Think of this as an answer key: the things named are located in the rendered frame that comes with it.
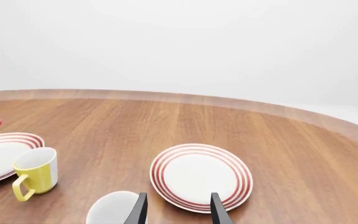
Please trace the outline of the yellow and white mug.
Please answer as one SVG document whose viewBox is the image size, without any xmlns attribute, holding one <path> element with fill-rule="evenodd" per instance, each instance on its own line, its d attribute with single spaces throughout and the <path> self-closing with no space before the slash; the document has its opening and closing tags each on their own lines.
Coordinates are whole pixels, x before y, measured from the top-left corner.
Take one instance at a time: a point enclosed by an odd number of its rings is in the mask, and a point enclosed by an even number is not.
<svg viewBox="0 0 358 224">
<path fill-rule="evenodd" d="M 51 147 L 23 152 L 12 167 L 18 176 L 12 183 L 12 190 L 20 202 L 49 192 L 58 182 L 57 151 Z"/>
</svg>

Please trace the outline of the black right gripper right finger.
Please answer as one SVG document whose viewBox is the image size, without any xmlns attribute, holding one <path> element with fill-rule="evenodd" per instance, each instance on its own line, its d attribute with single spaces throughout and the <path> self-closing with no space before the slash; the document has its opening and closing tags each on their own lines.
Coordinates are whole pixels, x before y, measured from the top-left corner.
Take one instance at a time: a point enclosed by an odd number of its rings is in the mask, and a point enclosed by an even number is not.
<svg viewBox="0 0 358 224">
<path fill-rule="evenodd" d="M 210 209 L 213 224 L 234 224 L 216 192 L 211 194 Z"/>
</svg>

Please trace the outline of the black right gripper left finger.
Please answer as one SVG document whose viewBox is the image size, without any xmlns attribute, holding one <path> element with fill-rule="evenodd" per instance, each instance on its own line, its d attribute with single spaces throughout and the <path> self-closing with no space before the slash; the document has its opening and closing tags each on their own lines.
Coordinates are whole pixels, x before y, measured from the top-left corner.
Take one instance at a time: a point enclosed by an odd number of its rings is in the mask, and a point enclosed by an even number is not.
<svg viewBox="0 0 358 224">
<path fill-rule="evenodd" d="M 139 197 L 125 220 L 124 224 L 146 224 L 147 219 L 147 194 L 141 192 Z"/>
</svg>

